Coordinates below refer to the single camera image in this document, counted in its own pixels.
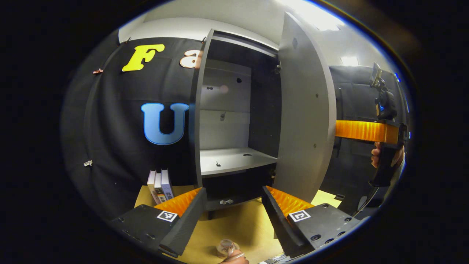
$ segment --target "black handle grip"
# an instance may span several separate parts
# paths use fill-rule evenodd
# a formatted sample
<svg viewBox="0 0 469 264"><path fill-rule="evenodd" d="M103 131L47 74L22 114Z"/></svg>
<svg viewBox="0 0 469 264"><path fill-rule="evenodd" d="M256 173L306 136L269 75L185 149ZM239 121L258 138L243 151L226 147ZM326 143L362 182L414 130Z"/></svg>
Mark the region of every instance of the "black handle grip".
<svg viewBox="0 0 469 264"><path fill-rule="evenodd" d="M391 167L391 162L393 161L397 150L397 145L386 145L381 143L378 168L376 169L373 178L369 181L371 186L387 187L391 185L391 178L395 171L394 167Z"/></svg>

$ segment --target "open cabinet door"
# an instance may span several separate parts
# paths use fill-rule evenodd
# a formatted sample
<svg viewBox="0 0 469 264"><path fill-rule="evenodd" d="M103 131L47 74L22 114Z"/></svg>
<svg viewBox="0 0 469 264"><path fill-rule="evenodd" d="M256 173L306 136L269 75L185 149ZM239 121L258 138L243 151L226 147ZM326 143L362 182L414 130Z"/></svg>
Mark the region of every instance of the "open cabinet door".
<svg viewBox="0 0 469 264"><path fill-rule="evenodd" d="M200 172L200 93L202 91L202 82L204 80L205 64L207 62L208 49L212 40L213 31L210 30L202 44L200 53L197 56L194 76L192 79L192 88L190 92L189 105L189 144L190 155L192 157L191 170L194 186L202 187L202 176Z"/></svg>
<svg viewBox="0 0 469 264"><path fill-rule="evenodd" d="M286 12L279 48L282 120L273 187L311 202L331 159L336 106L329 67L308 28Z"/></svg>

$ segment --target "cabinet shelf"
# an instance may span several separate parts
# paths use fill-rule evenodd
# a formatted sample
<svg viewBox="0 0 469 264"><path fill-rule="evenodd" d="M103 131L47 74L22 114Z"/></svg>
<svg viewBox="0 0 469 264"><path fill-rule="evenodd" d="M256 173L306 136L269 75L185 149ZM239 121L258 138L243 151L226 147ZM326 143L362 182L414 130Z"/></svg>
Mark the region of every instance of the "cabinet shelf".
<svg viewBox="0 0 469 264"><path fill-rule="evenodd" d="M200 151L200 170L202 176L242 171L276 162L277 158L252 148L225 148Z"/></svg>

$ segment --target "screw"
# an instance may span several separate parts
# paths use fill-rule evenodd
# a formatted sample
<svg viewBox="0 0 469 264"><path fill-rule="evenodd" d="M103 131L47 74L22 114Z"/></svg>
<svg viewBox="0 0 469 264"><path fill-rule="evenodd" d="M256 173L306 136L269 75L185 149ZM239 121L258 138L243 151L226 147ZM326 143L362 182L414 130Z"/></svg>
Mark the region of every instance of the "screw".
<svg viewBox="0 0 469 264"><path fill-rule="evenodd" d="M147 233L146 235L147 235L148 238L155 240L155 236L154 236L154 235L148 234L148 233Z"/></svg>
<svg viewBox="0 0 469 264"><path fill-rule="evenodd" d="M313 236L311 237L311 240L314 241L314 240L318 240L318 239L320 239L320 238L321 238L321 235L313 235Z"/></svg>

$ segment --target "book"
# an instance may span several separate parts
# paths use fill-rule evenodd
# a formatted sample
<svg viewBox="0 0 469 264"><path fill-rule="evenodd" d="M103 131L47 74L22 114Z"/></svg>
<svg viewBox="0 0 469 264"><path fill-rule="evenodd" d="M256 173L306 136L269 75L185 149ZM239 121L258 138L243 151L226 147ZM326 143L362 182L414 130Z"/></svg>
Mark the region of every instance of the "book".
<svg viewBox="0 0 469 264"><path fill-rule="evenodd" d="M169 178L168 170L161 170L161 188L165 193L166 200L172 199L173 196L173 188L171 184L171 179Z"/></svg>
<svg viewBox="0 0 469 264"><path fill-rule="evenodd" d="M150 193L153 196L153 199L155 200L156 204L160 204L161 201L159 200L156 190L155 190L155 176L156 176L156 171L150 171L150 174L148 175L147 185L148 185L148 188L150 189Z"/></svg>
<svg viewBox="0 0 469 264"><path fill-rule="evenodd" d="M156 195L158 196L159 200L161 202L166 202L165 193L163 192L163 189L161 188L161 173L156 173L154 186L155 186Z"/></svg>

